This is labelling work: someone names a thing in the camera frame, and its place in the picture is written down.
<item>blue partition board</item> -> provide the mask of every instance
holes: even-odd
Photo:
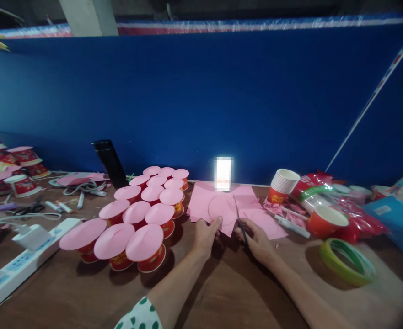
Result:
[[[329,171],[363,186],[403,177],[403,58]]]
[[[0,139],[53,170],[103,170],[112,139],[127,174],[150,165],[269,184],[278,168],[324,169],[389,63],[403,25],[7,40]]]

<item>power strip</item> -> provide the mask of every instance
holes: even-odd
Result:
[[[52,238],[37,251],[25,250],[4,266],[0,270],[3,272],[3,276],[0,278],[0,303],[58,251],[59,240],[79,224],[81,224],[80,219],[66,218],[49,232]]]

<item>hand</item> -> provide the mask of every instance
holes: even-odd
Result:
[[[223,222],[223,218],[219,216],[210,226],[203,219],[199,219],[195,224],[195,238],[192,251],[199,254],[204,261],[207,261],[212,251],[212,244],[218,239],[220,232],[218,229]]]
[[[240,218],[240,220],[247,233],[247,241],[250,251],[262,265],[268,267],[270,262],[274,261],[276,251],[266,233],[250,219]],[[244,242],[244,236],[241,229],[236,228],[235,232],[239,240]]]

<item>stack of paper cups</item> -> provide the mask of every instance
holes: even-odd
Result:
[[[278,169],[271,181],[268,201],[271,203],[283,203],[287,195],[293,191],[300,178],[294,171]]]

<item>marker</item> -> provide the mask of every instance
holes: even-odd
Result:
[[[45,204],[47,204],[49,207],[51,207],[53,210],[55,210],[56,212],[59,212],[59,213],[65,213],[65,210],[63,209],[63,208],[60,208],[60,207],[58,207],[58,206],[56,206],[56,205],[54,205],[52,202],[50,202],[50,201],[46,201],[45,202]]]

